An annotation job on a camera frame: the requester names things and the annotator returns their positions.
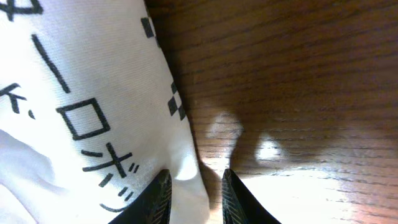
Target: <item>wood grain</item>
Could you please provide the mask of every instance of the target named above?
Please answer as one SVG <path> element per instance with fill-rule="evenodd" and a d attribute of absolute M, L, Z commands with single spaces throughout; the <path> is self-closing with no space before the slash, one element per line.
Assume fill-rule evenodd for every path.
<path fill-rule="evenodd" d="M 398 223 L 396 0 L 147 0 L 222 223 L 231 167 L 282 223 Z"/>

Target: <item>black checkered pattern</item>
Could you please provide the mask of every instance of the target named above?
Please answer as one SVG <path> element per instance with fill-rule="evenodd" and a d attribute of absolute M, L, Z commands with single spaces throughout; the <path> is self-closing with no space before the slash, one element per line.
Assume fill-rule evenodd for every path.
<path fill-rule="evenodd" d="M 177 87 L 175 86 L 174 82 L 172 83 L 171 88 L 172 88 L 172 92 L 173 92 L 173 97 L 168 102 L 170 115 L 173 116 L 175 114 L 175 112 L 178 111 L 178 113 L 180 114 L 180 120 L 182 121 L 186 117 L 186 114 L 185 114 L 185 110 L 184 110 L 182 104 L 178 107 L 177 102 L 175 101 L 175 94 L 177 92 Z"/>
<path fill-rule="evenodd" d="M 150 17 L 141 18 L 141 24 L 142 24 L 142 27 L 144 28 L 145 35 L 147 36 L 147 38 L 149 39 L 149 38 L 153 38 L 154 37 L 155 40 L 156 40 L 157 46 L 160 47 L 160 45 L 159 45 L 159 43 L 157 41 L 157 37 L 155 35 L 155 32 L 152 30 L 152 26 L 153 25 L 152 25 L 152 21 L 151 21 Z"/>

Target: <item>white tote bag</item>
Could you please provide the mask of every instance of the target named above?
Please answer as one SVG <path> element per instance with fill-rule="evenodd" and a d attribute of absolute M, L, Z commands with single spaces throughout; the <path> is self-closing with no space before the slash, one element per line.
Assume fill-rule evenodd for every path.
<path fill-rule="evenodd" d="M 206 222 L 188 118 L 142 0 L 0 0 L 0 44 L 0 223 L 107 223 L 162 169 L 170 223 Z"/>

